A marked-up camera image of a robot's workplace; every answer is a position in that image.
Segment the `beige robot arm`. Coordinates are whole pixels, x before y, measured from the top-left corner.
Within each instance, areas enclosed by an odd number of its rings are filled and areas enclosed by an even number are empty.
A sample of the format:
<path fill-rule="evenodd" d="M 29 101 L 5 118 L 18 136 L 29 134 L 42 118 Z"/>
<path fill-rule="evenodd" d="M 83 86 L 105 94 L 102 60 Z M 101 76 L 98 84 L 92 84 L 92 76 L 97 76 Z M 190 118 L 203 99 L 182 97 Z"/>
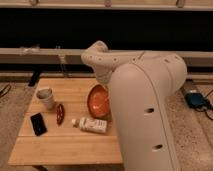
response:
<path fill-rule="evenodd" d="M 184 60 L 171 52 L 111 52 L 102 41 L 81 59 L 108 89 L 125 171 L 181 171 L 165 99 L 185 82 Z"/>

